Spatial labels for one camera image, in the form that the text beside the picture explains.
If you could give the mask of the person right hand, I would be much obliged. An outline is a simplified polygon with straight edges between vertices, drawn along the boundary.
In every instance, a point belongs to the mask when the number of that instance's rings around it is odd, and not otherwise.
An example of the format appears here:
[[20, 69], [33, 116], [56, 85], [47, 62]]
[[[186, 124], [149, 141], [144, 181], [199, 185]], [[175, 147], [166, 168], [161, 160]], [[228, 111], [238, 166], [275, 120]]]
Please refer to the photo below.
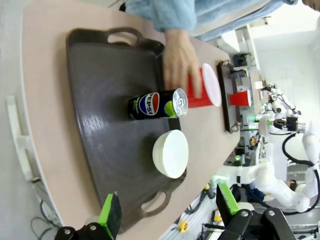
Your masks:
[[167, 29], [164, 31], [163, 79], [166, 90], [181, 88], [188, 90], [191, 79], [196, 98], [202, 96], [200, 65], [187, 31]]

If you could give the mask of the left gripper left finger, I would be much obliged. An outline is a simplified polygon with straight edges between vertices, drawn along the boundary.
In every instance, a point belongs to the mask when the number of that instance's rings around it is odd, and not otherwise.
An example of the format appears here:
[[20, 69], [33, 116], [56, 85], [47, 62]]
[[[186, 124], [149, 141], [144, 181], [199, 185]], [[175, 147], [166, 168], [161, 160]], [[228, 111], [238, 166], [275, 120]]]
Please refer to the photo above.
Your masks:
[[76, 230], [71, 226], [59, 228], [56, 240], [115, 240], [120, 231], [122, 208], [116, 192], [109, 193], [97, 221]]

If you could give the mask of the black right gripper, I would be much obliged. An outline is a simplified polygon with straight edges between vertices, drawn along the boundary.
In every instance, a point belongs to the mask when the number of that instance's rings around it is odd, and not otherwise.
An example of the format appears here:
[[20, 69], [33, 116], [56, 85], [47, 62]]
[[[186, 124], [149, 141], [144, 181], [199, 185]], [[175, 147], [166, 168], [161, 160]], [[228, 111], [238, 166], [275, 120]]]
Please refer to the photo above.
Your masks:
[[298, 118], [295, 116], [288, 116], [286, 118], [286, 128], [290, 132], [296, 132], [298, 129]]

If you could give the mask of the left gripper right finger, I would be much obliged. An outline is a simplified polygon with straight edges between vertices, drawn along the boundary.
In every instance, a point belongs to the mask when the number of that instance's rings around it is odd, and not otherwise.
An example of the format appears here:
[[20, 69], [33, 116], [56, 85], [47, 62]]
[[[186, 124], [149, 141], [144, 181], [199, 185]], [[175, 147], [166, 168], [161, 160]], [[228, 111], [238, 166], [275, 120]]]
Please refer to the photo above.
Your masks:
[[276, 207], [263, 213], [240, 208], [226, 183], [216, 187], [216, 205], [225, 230], [220, 240], [294, 240], [295, 236], [283, 214]]

